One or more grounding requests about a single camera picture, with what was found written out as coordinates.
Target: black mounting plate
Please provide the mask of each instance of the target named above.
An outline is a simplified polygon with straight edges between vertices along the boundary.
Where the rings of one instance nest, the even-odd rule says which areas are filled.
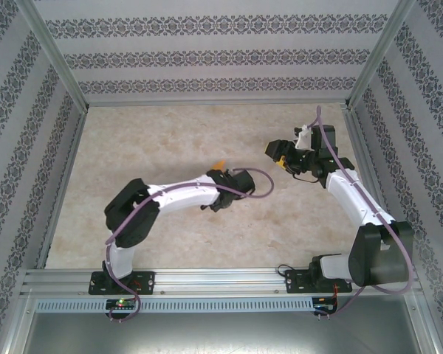
[[[137,292],[138,295],[152,295],[154,290],[153,271],[133,271],[128,281],[128,287]],[[103,271],[94,271],[90,277],[90,295],[129,295],[113,280],[109,280],[108,274]]]
[[[288,294],[332,293],[335,284],[339,293],[351,293],[353,291],[351,284],[344,279],[323,278],[314,284],[308,269],[287,270],[284,275]]]

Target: damask wall pattern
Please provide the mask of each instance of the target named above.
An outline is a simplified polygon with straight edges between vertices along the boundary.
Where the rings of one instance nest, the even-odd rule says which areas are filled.
[[[80,112],[13,1],[0,0],[0,338],[42,249]]]
[[[35,2],[91,104],[345,99],[396,3]]]
[[[443,1],[415,3],[355,111],[443,343]]]

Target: white robotic arm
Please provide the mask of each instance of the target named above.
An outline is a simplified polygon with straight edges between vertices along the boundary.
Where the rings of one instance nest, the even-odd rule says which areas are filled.
[[[140,203],[145,204],[111,242],[109,264],[105,264],[104,270],[111,266],[117,279],[131,274],[136,245],[146,238],[157,217],[194,206],[210,207],[217,212],[240,199],[239,195],[214,187],[216,185],[242,193],[255,190],[254,181],[246,170],[233,176],[228,171],[210,170],[193,180],[166,185],[145,185],[141,179],[128,183],[105,208],[107,227],[116,232]]]
[[[361,183],[357,172],[346,169],[346,172],[354,179],[363,192],[373,201],[374,206],[379,210],[384,219],[391,223],[395,221],[386,211],[384,211],[379,204],[372,198],[369,192]],[[328,190],[341,205],[353,225],[359,229],[361,226],[371,223],[380,226],[382,222],[371,210],[370,206],[365,202],[364,198],[358,192],[356,187],[345,177],[343,171],[336,170],[330,173],[326,179],[326,190]],[[348,254],[336,254],[332,256],[325,256],[320,259],[321,270],[323,276],[327,279],[345,279],[351,280],[351,274],[348,267]]]
[[[346,158],[337,159],[345,169],[345,172],[342,171],[335,161],[337,147],[334,143],[334,127],[322,127],[329,147],[323,139],[320,127],[314,125],[296,128],[295,141],[275,140],[267,145],[265,151],[293,176],[312,173],[322,187],[337,199],[358,228],[349,254],[326,254],[313,258],[309,266],[309,276],[314,288],[320,288],[324,280],[348,280],[358,286],[406,281],[409,278],[407,261],[387,228],[392,229],[400,238],[409,255],[412,253],[412,228],[407,222],[396,222],[381,209],[361,184],[353,164]]]
[[[168,187],[175,187],[181,184],[215,184],[215,181],[207,175],[200,176],[190,181],[184,181],[166,185],[148,185],[148,194],[165,190]],[[158,216],[175,212],[188,207],[211,205],[220,196],[220,192],[215,187],[182,187],[168,193],[163,193],[153,199],[159,204]],[[116,278],[126,277],[133,271],[133,256],[136,246],[128,248],[118,247],[116,240],[110,246],[110,263]]]

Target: yellow object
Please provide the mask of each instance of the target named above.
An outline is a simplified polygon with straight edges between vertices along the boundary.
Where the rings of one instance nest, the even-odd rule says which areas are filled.
[[[216,164],[214,164],[214,166],[212,167],[212,170],[220,170],[223,171],[224,169],[224,160],[221,160],[220,162],[217,162]]]
[[[286,169],[286,156],[282,155],[282,157],[279,159],[279,161],[276,162],[279,166],[281,166],[283,169]]]

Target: beige floor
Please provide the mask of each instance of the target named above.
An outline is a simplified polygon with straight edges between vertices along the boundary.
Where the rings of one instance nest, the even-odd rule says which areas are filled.
[[[306,266],[348,251],[356,235],[319,184],[294,180],[264,155],[315,118],[316,105],[90,108],[47,268],[99,268],[109,236],[103,209],[133,178],[167,184],[195,178],[221,159],[274,178],[270,197],[213,213],[194,207],[162,216],[138,246],[135,268]],[[356,164],[339,105],[322,105],[340,155]],[[268,188],[253,175],[258,192]]]

